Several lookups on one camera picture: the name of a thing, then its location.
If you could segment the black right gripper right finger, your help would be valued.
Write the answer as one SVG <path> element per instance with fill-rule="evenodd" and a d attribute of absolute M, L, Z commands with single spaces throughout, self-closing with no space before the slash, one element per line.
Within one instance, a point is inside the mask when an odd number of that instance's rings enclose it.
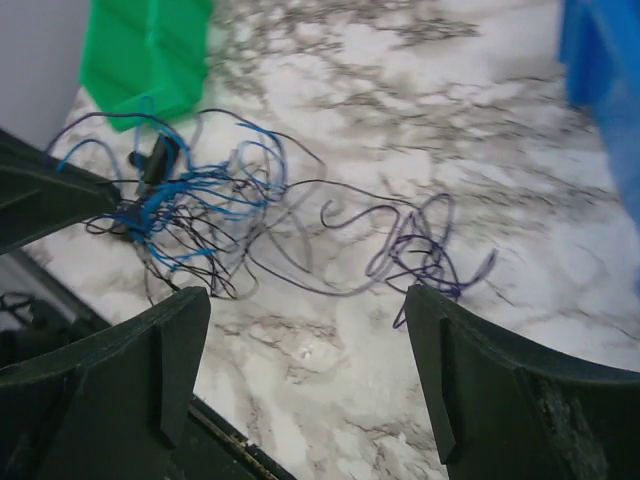
<path fill-rule="evenodd" d="M 635 479 L 639 376 L 550 349 L 429 287 L 405 314 L 452 479 Z"/>

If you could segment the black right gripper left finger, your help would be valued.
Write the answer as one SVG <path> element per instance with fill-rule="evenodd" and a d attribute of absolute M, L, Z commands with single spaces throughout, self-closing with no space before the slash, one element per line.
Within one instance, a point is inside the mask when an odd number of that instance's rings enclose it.
<path fill-rule="evenodd" d="M 202 287 L 1 371 L 4 479 L 162 479 L 210 316 Z"/>

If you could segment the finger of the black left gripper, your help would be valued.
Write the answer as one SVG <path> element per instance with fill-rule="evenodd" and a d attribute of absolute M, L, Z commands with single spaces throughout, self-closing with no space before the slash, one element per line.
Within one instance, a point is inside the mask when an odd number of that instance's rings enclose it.
<path fill-rule="evenodd" d="M 113 212 L 118 189 L 107 179 L 1 132 L 1 248 L 16 250 L 70 225 Z"/>

